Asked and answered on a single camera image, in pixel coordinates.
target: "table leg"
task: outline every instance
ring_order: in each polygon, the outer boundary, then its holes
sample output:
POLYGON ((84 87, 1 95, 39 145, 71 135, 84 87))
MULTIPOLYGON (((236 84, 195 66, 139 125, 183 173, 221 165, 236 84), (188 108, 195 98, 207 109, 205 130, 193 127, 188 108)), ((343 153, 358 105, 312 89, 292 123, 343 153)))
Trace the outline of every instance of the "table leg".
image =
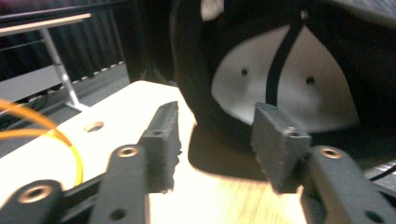
POLYGON ((41 37, 44 39, 44 43, 46 45, 47 51, 49 52, 49 56, 51 57, 52 62, 55 65, 56 74, 58 75, 59 79, 61 80, 62 84, 67 89, 67 92, 69 94, 69 101, 66 103, 66 105, 78 111, 83 111, 87 109, 88 106, 83 105, 78 100, 76 92, 73 89, 73 85, 70 82, 69 75, 67 75, 61 57, 59 57, 58 51, 56 50, 55 45, 52 41, 49 30, 47 28, 44 28, 39 30, 39 32, 41 37))

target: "screw hole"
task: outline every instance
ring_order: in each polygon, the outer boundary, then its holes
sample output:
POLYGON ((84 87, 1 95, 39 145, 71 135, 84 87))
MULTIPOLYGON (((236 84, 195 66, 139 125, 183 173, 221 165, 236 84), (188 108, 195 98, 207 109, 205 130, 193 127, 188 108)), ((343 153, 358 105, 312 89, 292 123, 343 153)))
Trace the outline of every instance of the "screw hole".
POLYGON ((137 148, 125 147, 118 152, 119 157, 132 157, 139 152, 137 148))
POLYGON ((103 128, 103 126, 105 126, 105 124, 102 121, 96 121, 90 125, 87 125, 84 128, 84 131, 86 133, 93 133, 93 132, 97 132, 99 130, 101 130, 103 128))
POLYGON ((315 79, 314 79, 313 77, 307 77, 306 80, 305 80, 305 82, 306 82, 306 84, 307 84, 308 86, 312 86, 312 85, 315 84, 315 79))
POLYGON ((113 221, 118 221, 122 218, 124 218, 126 215, 125 210, 123 209, 116 209, 110 214, 110 219, 113 221))
POLYGON ((18 200, 20 203, 34 203, 47 198, 51 192, 51 186, 37 186, 26 190, 23 194, 21 194, 18 200))
POLYGON ((331 148, 323 148, 321 150, 323 156, 331 158, 331 159, 340 159, 342 157, 341 153, 331 148))
POLYGON ((248 70, 246 68, 242 68, 241 74, 242 74, 242 77, 246 77, 248 75, 248 70))
POLYGON ((384 223, 384 219, 375 212, 366 211, 366 216, 375 223, 384 223))

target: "black strap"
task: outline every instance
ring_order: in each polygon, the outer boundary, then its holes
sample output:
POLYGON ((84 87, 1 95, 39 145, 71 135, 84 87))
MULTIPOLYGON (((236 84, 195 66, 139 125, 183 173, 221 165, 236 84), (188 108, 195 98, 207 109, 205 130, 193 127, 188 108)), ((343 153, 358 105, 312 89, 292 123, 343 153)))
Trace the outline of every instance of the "black strap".
POLYGON ((277 49, 267 78, 265 102, 269 105, 277 105, 277 89, 279 85, 280 73, 282 72, 283 66, 288 59, 294 42, 296 41, 302 29, 303 24, 301 22, 292 23, 288 33, 286 34, 285 38, 283 38, 282 43, 277 49))

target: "metal bolt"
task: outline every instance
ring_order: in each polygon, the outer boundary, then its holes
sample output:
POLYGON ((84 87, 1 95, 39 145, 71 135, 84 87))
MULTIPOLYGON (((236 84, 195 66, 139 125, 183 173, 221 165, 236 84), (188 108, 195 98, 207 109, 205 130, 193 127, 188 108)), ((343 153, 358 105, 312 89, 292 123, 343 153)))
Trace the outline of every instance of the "metal bolt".
POLYGON ((308 20, 308 18, 309 18, 308 12, 306 10, 301 11, 300 12, 300 18, 303 21, 308 20))
POLYGON ((296 129, 294 127, 288 127, 283 130, 283 134, 286 136, 298 136, 296 129))

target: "table surface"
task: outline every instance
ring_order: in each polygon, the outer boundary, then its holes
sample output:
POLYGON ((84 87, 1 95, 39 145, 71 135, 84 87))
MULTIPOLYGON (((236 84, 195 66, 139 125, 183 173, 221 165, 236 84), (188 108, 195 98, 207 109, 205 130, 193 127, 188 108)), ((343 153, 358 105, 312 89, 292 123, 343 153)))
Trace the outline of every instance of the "table surface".
MULTIPOLYGON (((106 171, 110 153, 135 144, 160 105, 178 101, 180 163, 175 188, 150 194, 151 223, 305 223, 300 195, 276 195, 268 183, 213 175, 189 163, 195 119, 179 90, 137 81, 59 126, 81 153, 84 180, 106 171), (93 133, 84 128, 96 121, 105 126, 93 133)), ((73 188, 75 162, 60 142, 39 137, 0 160, 0 206, 19 187, 37 179, 54 179, 73 188)))
POLYGON ((10 26, 0 29, 0 36, 15 35, 24 32, 39 30, 43 28, 50 28, 54 26, 66 25, 75 22, 83 21, 91 16, 91 13, 81 14, 77 16, 65 17, 55 20, 31 22, 23 25, 10 26))

